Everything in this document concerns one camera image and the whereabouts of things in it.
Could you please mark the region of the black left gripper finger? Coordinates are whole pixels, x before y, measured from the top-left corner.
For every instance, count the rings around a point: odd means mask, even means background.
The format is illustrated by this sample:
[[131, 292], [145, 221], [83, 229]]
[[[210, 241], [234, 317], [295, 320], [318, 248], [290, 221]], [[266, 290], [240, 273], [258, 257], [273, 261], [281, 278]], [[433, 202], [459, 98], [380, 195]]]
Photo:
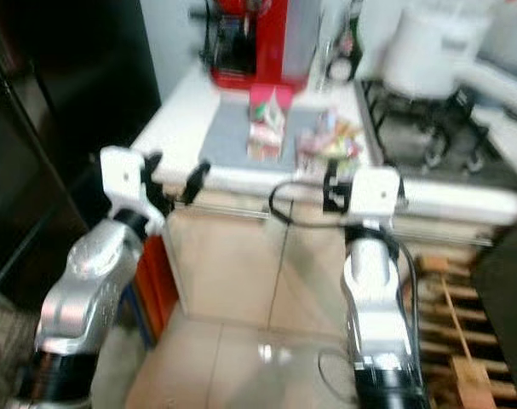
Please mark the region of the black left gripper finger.
[[187, 203], [192, 204], [196, 196], [204, 187], [204, 179], [209, 174], [209, 161], [200, 161], [189, 176], [187, 177]]
[[160, 161], [164, 158], [164, 153], [153, 152], [144, 157], [144, 164], [141, 168], [141, 182], [145, 188], [145, 196], [152, 207], [157, 210], [164, 210], [165, 195], [164, 187], [152, 179], [153, 172], [159, 167]]

